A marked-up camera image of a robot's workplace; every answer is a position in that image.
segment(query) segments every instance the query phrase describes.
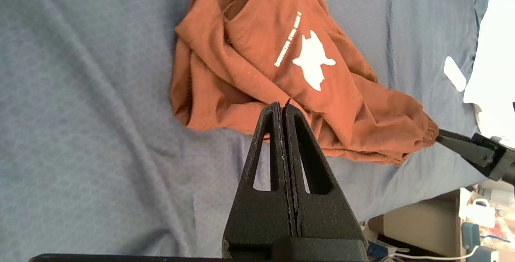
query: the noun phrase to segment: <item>orange t-shirt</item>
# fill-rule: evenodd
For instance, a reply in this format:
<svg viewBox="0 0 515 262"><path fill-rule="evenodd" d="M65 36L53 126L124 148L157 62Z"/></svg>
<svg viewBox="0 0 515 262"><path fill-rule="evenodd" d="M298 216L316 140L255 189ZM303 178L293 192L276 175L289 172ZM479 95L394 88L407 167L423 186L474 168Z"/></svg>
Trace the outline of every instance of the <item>orange t-shirt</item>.
<svg viewBox="0 0 515 262"><path fill-rule="evenodd" d="M377 83L324 0L192 0L175 30L171 104L188 128L252 134L292 99L327 155L400 165L438 135L419 102Z"/></svg>

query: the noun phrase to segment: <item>white cable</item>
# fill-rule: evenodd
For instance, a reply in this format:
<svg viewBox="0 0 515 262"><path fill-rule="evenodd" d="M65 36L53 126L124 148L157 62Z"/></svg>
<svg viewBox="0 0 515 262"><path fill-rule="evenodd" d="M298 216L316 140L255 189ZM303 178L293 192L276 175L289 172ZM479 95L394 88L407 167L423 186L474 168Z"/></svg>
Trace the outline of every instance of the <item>white cable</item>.
<svg viewBox="0 0 515 262"><path fill-rule="evenodd" d="M401 257L401 258L408 258L408 259L428 259L428 260L438 260L438 261L452 261L452 260L460 260L460 259L469 258L472 255L474 255L474 253L476 252L476 250L478 248L479 248L479 246L474 247L474 249L472 249L472 251L469 254L461 256L461 257L410 256L410 255L406 255L406 254L392 253L392 254L388 255L386 258Z"/></svg>

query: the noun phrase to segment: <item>white graphic print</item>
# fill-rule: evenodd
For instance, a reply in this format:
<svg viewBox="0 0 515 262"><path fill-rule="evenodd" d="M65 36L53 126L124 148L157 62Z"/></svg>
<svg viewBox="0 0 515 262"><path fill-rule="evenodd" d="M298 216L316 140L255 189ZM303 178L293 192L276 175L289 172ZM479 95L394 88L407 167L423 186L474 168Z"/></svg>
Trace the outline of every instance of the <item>white graphic print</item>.
<svg viewBox="0 0 515 262"><path fill-rule="evenodd" d="M310 31L309 34L311 36L309 39L302 35L300 56L292 62L302 68L304 79L313 89L322 91L320 84L325 77L321 65L334 66L336 61L325 56L325 50L317 34L314 31Z"/></svg>

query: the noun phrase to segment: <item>blue fabric surface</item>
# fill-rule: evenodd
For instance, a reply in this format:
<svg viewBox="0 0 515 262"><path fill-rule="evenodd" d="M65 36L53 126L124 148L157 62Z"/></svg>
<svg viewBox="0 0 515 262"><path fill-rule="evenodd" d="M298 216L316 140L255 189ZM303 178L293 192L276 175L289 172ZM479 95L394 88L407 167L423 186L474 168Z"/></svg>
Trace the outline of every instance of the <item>blue fabric surface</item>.
<svg viewBox="0 0 515 262"><path fill-rule="evenodd" d="M173 118L173 28L189 1L0 0L0 260L220 255L251 138ZM487 0L326 1L383 84L441 128L476 131L443 63L470 77ZM329 160L359 220L482 180L439 145L401 168Z"/></svg>

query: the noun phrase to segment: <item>white animal silhouette print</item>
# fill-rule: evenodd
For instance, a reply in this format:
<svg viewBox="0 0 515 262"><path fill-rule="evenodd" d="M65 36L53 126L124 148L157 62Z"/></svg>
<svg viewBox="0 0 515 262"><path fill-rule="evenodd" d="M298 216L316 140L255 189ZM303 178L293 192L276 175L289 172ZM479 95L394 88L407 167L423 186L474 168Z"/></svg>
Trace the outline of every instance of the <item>white animal silhouette print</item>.
<svg viewBox="0 0 515 262"><path fill-rule="evenodd" d="M310 31L309 35L311 36L309 39L306 39L306 37L302 35L300 56L292 62L302 68L304 79L306 79L306 82L313 87L313 89L322 91L320 84L325 77L323 76L321 65L334 66L336 62L325 56L325 50L317 34L314 31Z"/></svg>

